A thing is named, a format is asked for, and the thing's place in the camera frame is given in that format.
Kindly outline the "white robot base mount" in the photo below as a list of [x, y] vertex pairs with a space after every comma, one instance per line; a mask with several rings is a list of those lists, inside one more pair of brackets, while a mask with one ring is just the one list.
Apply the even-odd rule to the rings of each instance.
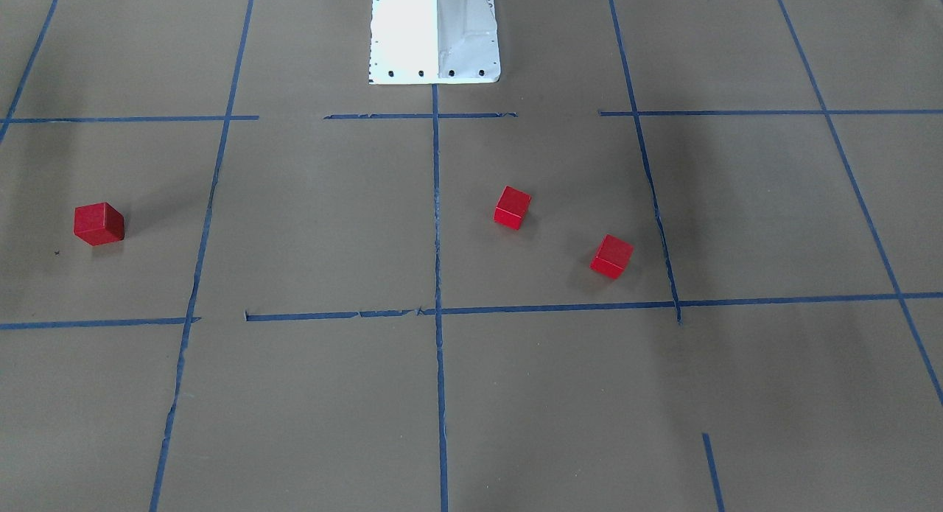
[[371, 85], [497, 83], [495, 0], [371, 0]]

